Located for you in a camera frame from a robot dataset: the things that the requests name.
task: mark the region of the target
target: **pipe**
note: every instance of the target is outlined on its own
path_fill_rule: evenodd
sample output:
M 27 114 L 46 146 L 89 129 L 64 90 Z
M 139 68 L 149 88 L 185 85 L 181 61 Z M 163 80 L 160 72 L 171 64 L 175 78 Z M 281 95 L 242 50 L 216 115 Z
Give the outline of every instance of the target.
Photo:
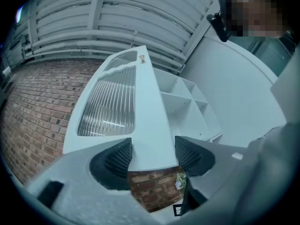
M 60 48 L 65 48 L 65 47 L 79 47 L 79 46 L 99 46 L 99 47 L 110 47 L 110 48 L 117 48 L 119 50 L 127 50 L 129 47 L 126 44 L 120 44 L 120 43 L 116 43 L 116 42 L 103 42 L 103 41 L 87 41 L 87 40 L 83 40 L 83 41 L 77 41 L 77 42 L 64 42 L 64 43 L 59 43 L 59 44 L 53 44 L 50 46 L 46 46 L 43 48 L 39 48 L 33 52 L 28 52 L 27 54 L 25 54 L 25 57 L 29 57 L 32 55 L 36 55 L 36 54 L 40 54 L 42 52 L 47 52 L 50 50 L 54 50 L 54 49 L 60 49 Z M 172 60 L 166 56 L 163 56 L 161 54 L 152 52 L 152 51 L 148 51 L 149 56 L 159 59 L 159 60 L 163 60 L 167 63 L 170 63 L 178 68 L 182 68 L 182 63 L 179 63 L 175 60 Z
M 51 52 L 42 52 L 42 53 L 39 53 L 39 54 L 35 54 L 35 55 L 32 55 L 26 59 L 29 59 L 29 58 L 34 58 L 34 57 L 37 57 L 37 56 L 42 56 L 42 55 L 49 55 L 49 54 L 55 54 L 55 53 L 70 53 L 70 52 L 82 52 L 82 53 L 106 53 L 106 54 L 115 54 L 115 52 L 110 52 L 110 51 L 104 51 L 104 50 L 93 50 L 93 49 L 66 49 L 66 50 L 58 50 L 58 51 L 51 51 Z M 172 67 L 168 67 L 166 65 L 163 65 L 159 62 L 155 62 L 155 61 L 152 61 L 151 62 L 152 64 L 154 65 L 157 65 L 157 66 L 160 66 L 162 68 L 166 68 L 166 69 L 169 69 L 169 70 L 172 70 L 172 71 L 175 71 L 175 72 L 179 72 L 179 70 L 176 70 Z
M 162 50 L 166 53 L 169 53 L 173 56 L 176 56 L 176 57 L 182 59 L 183 61 L 187 60 L 186 56 L 183 55 L 181 52 L 174 51 L 174 50 L 172 50 L 172 49 L 170 49 L 166 46 L 163 46 L 163 45 L 161 45 L 159 43 L 156 43 L 156 42 L 152 42 L 152 41 L 147 40 L 145 38 L 134 36 L 134 35 L 131 35 L 131 34 L 122 33 L 122 32 L 102 31 L 102 30 L 76 31 L 76 32 L 68 32 L 68 33 L 54 35 L 52 37 L 48 37 L 48 38 L 42 39 L 40 41 L 37 41 L 37 42 L 35 42 L 31 45 L 25 46 L 25 50 L 28 50 L 32 47 L 47 44 L 47 43 L 50 43 L 50 42 L 55 41 L 55 40 L 67 39 L 67 38 L 70 38 L 70 37 L 86 37 L 86 36 L 96 36 L 96 37 L 103 37 L 103 38 L 106 38 L 106 37 L 109 37 L 109 38 L 122 38 L 122 39 L 127 39 L 127 40 L 130 40 L 130 41 L 136 41 L 138 43 L 149 45 L 149 46 L 152 46 L 154 48 L 160 49 L 160 50 Z

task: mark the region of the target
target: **white wall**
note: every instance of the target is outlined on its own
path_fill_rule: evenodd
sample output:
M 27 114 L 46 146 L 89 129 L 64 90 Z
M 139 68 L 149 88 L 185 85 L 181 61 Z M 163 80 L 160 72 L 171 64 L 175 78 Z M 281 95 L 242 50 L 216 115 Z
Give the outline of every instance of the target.
M 195 82 L 213 108 L 224 134 L 219 143 L 247 147 L 271 128 L 285 124 L 270 91 L 277 77 L 254 55 L 211 29 L 180 76 Z

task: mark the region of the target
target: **brick wall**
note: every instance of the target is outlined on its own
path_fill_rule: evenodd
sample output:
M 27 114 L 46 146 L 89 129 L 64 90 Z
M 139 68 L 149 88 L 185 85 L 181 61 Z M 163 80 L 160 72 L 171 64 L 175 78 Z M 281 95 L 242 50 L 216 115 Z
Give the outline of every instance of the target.
M 1 111 L 0 135 L 3 156 L 22 183 L 62 155 L 73 107 L 101 63 L 43 62 L 15 72 Z
M 184 191 L 175 187 L 176 173 L 180 167 L 164 170 L 129 172 L 132 195 L 148 211 L 155 212 L 183 198 Z

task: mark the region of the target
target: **brick floor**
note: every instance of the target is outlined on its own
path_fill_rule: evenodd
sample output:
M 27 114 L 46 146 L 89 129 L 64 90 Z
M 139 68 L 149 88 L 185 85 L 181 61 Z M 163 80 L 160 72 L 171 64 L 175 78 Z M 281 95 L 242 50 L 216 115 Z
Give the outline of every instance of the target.
M 56 60 L 14 72 L 16 81 L 0 115 L 1 149 L 22 183 L 62 155 L 73 108 L 101 63 Z M 132 195 L 149 212 L 167 207 L 183 198 L 183 191 L 175 188 L 175 174 L 181 171 L 130 172 Z

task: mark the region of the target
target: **curved white edge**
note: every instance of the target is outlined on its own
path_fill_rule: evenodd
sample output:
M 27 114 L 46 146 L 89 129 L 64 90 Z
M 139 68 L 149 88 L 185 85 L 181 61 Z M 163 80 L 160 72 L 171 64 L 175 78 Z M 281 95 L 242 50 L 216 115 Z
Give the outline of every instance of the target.
M 137 61 L 103 72 L 111 59 L 129 51 L 137 51 Z M 139 60 L 140 55 L 145 56 L 144 64 Z M 133 66 L 136 66 L 134 131 L 128 135 L 117 136 L 78 136 L 77 131 L 84 108 L 99 78 Z M 67 128 L 63 153 L 67 154 L 101 143 L 131 137 L 133 158 L 129 171 L 151 171 L 178 166 L 172 133 L 158 85 L 149 86 L 149 83 L 153 82 L 156 82 L 156 79 L 146 46 L 110 56 L 94 73 L 76 103 Z
M 221 43 L 221 44 L 233 49 L 234 51 L 238 52 L 240 55 L 242 55 L 247 60 L 249 60 L 251 63 L 253 63 L 253 65 L 255 65 L 272 84 L 274 84 L 276 82 L 276 80 L 278 79 L 277 76 L 271 71 L 271 69 L 269 69 L 269 67 L 267 65 L 265 65 L 259 58 L 257 58 L 256 56 L 254 56 L 252 53 L 250 53 L 246 49 L 242 48 L 241 46 L 239 46 L 231 41 L 227 41 L 224 43 L 218 38 L 217 35 L 211 34 L 209 32 L 207 32 L 204 36 L 208 39 L 211 39 L 218 43 Z

